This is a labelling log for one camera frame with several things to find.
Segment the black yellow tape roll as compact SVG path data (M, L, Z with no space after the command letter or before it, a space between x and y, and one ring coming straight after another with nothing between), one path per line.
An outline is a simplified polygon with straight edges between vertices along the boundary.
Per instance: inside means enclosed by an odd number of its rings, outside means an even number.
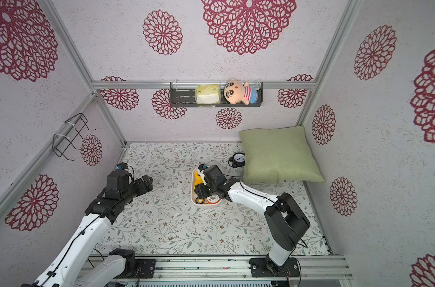
M195 203L195 204L203 204L204 202L205 202L204 199L200 199L200 198L198 198L198 197L194 199L194 203Z

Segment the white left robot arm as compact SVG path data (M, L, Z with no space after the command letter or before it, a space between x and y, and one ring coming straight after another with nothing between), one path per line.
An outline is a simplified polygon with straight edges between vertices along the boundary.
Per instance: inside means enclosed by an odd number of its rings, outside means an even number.
M89 204L81 223L56 259L33 283L24 283L22 286L104 287L117 277L137 276L140 271L134 251L118 248L87 275L78 279L90 253L111 229L118 215L136 197L153 189L153 179L148 175L134 179L127 170L112 171L107 176L105 188Z

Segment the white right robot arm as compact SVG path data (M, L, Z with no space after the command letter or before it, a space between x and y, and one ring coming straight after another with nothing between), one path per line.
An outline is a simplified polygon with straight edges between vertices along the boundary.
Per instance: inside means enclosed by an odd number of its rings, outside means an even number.
M290 264L289 260L297 245L307 246L302 237L311 223L290 194L276 196L263 193L237 178L227 178L216 165L201 164L197 174L202 180L194 187L199 199L217 196L221 200L242 204L264 216L274 244L264 259L250 260L254 270L271 276L289 275L295 269L301 270L297 262Z

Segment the orange white tape roll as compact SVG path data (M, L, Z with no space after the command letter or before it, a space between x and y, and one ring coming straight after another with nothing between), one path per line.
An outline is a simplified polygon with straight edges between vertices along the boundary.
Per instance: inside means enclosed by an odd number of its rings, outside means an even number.
M221 199L217 195L212 195L208 198L206 198L207 204L217 204L221 201Z

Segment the white plastic storage box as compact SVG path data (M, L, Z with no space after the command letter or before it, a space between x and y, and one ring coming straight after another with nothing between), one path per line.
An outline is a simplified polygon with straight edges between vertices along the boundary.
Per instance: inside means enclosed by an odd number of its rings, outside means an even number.
M222 202L222 199L221 199L221 201L219 202L219 203L217 203L217 204L207 204L206 203L206 201L203 203L203 204L195 204L194 203L194 199L195 198L197 198L198 196L195 194L195 192L194 192L194 187L197 185L195 182L194 182L194 173L195 172L197 172L197 167L193 170L193 172L192 172L192 176L191 176L191 202L192 202L192 204L193 205L195 205L196 207L198 207L198 208L213 208L213 207L217 207L221 202Z

